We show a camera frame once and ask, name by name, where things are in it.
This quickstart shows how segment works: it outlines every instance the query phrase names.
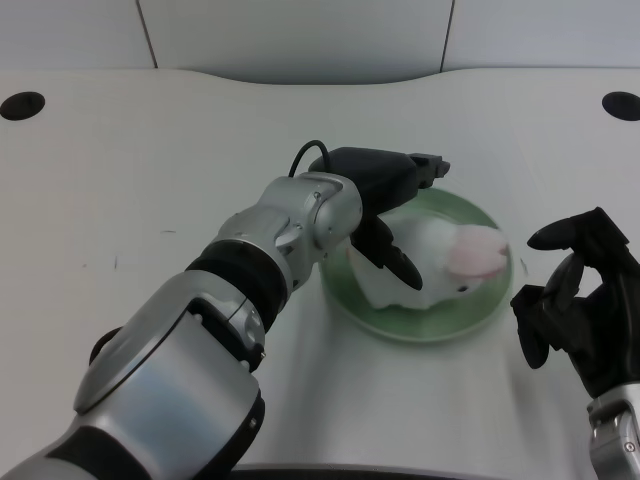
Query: black hole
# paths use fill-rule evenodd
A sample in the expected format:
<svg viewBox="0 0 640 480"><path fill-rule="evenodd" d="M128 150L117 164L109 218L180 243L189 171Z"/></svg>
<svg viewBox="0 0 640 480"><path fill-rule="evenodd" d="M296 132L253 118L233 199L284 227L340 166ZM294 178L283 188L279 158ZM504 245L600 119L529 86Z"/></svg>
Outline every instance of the black hole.
<svg viewBox="0 0 640 480"><path fill-rule="evenodd" d="M602 99L607 113L620 120L635 122L640 120L640 97L628 92L607 93Z"/></svg>
<svg viewBox="0 0 640 480"><path fill-rule="evenodd" d="M44 108L44 97L37 92L22 92L10 96L0 105L0 115L7 120L26 120Z"/></svg>

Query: white wall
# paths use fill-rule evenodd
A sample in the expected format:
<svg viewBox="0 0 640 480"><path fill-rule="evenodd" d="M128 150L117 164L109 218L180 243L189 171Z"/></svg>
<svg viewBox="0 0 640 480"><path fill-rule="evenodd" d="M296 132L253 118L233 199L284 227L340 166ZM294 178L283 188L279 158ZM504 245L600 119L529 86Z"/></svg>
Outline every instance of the white wall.
<svg viewBox="0 0 640 480"><path fill-rule="evenodd" d="M440 71L452 0L140 0L160 67L267 83ZM640 67L638 0L456 0L444 70ZM149 68L136 0L0 0L0 69Z"/></svg>
<svg viewBox="0 0 640 480"><path fill-rule="evenodd" d="M440 70L451 0L141 0L160 67L266 83Z"/></svg>
<svg viewBox="0 0 640 480"><path fill-rule="evenodd" d="M640 67L638 0L456 0L445 70Z"/></svg>
<svg viewBox="0 0 640 480"><path fill-rule="evenodd" d="M153 67L135 0L0 0L0 68Z"/></svg>

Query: green plate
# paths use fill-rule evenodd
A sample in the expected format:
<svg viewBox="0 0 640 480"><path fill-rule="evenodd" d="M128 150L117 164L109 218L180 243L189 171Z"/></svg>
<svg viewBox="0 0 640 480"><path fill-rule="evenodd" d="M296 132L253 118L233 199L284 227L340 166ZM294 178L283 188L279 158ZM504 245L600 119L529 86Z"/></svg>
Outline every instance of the green plate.
<svg viewBox="0 0 640 480"><path fill-rule="evenodd" d="M437 189L421 190L402 207L389 212L437 215L458 224L498 228L485 212L464 198ZM396 340L435 342L465 334L496 318L506 307L511 293L513 259L497 277L475 292L457 300L440 302L427 310L387 307L375 310L358 286L343 244L320 265L322 284L328 299L360 325Z"/></svg>

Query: table surface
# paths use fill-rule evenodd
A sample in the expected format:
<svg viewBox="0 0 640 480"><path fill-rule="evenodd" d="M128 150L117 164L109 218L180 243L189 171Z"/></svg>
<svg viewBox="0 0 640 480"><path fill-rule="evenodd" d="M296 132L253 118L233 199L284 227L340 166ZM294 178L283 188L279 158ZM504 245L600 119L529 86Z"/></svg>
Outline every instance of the table surface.
<svg viewBox="0 0 640 480"><path fill-rule="evenodd" d="M0 99L28 90L44 110L0 119L0 472L67 427L94 342L310 139L443 155L452 168L438 186L493 216L528 266L515 262L514 290L562 258L526 239L598 205L640 254L640 123L601 107L608 92L640 93L640 71L474 70L375 86L0 73ZM458 341L389 342L329 310L315 271L266 348L267 415L243 463L595 478L589 397L562 353L526 366L510 311Z"/></svg>

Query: white stuffed toy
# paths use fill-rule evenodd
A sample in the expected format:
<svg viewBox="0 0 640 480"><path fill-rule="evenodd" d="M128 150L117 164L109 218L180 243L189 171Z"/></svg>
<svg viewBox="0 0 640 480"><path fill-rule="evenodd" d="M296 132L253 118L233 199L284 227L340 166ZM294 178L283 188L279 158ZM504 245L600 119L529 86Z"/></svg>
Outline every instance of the white stuffed toy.
<svg viewBox="0 0 640 480"><path fill-rule="evenodd" d="M439 217L391 215L384 222L393 244L422 276L421 290L406 285L386 267L379 269L351 245L347 257L365 297L375 309L389 305L427 309L476 290L507 266L507 239L480 225L456 225Z"/></svg>

